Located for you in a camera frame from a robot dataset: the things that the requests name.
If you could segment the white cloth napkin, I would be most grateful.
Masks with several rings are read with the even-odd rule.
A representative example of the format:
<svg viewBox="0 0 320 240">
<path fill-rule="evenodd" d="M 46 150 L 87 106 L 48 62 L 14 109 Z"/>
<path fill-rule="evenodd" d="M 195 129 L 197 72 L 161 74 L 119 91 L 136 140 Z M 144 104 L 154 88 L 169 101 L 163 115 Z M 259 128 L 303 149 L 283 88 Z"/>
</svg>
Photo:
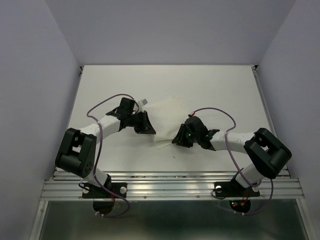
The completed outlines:
<svg viewBox="0 0 320 240">
<path fill-rule="evenodd" d="M 188 113 L 177 97 L 171 97 L 161 102 L 144 107 L 156 134 L 153 144 L 159 150 L 172 144 L 181 124 L 188 118 Z"/>
</svg>

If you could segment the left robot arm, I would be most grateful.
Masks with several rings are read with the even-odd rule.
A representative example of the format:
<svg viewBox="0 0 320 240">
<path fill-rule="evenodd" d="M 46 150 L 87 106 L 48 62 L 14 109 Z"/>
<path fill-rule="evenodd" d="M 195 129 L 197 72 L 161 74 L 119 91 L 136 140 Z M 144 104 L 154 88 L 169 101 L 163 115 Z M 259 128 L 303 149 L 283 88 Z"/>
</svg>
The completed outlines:
<svg viewBox="0 0 320 240">
<path fill-rule="evenodd" d="M 131 127 L 137 134 L 154 135 L 155 129 L 144 106 L 146 99 L 135 101 L 124 94 L 120 104 L 101 119 L 81 129 L 68 128 L 63 136 L 55 166 L 84 181 L 79 187 L 84 199 L 125 199 L 127 183 L 113 183 L 109 174 L 98 168 L 103 140 Z"/>
</svg>

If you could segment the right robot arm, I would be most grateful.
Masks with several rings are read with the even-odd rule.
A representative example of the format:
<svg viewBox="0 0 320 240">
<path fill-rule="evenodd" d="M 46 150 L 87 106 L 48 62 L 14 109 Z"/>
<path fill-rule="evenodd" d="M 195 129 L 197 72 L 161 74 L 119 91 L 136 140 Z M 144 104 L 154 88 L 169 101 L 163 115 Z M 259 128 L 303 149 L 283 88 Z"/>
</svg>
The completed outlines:
<svg viewBox="0 0 320 240">
<path fill-rule="evenodd" d="M 259 196 L 253 190 L 258 183 L 264 178 L 275 179 L 292 158 L 291 151 L 266 128 L 249 133 L 224 132 L 208 129 L 197 116 L 181 124 L 172 143 L 185 148 L 198 144 L 205 150 L 237 152 L 249 157 L 251 163 L 244 168 L 237 166 L 230 181 L 215 182 L 214 193 L 219 199 L 244 194 Z"/>
</svg>

